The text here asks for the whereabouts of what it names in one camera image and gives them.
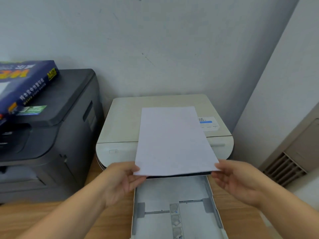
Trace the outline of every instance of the printer drawer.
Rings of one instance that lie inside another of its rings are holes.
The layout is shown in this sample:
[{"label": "printer drawer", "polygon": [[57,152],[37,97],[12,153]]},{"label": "printer drawer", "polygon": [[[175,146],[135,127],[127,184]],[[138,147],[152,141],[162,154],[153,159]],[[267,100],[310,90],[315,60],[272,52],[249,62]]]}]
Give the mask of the printer drawer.
[{"label": "printer drawer", "polygon": [[227,239],[206,176],[147,179],[134,194],[131,239]]},{"label": "printer drawer", "polygon": [[40,180],[29,180],[29,181],[19,181],[19,182],[10,182],[10,183],[0,183],[0,192],[14,192],[14,191],[25,191],[25,190],[34,190],[41,189],[45,187],[45,184]]}]

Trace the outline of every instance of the left hand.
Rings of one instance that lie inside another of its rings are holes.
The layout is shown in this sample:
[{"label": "left hand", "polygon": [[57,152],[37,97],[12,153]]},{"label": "left hand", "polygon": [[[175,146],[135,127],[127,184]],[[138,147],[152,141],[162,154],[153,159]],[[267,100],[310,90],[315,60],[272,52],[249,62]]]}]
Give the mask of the left hand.
[{"label": "left hand", "polygon": [[142,184],[145,176],[133,175],[139,171],[134,162],[118,162],[110,164],[101,174],[104,186],[104,199],[106,207],[114,205],[128,192]]}]

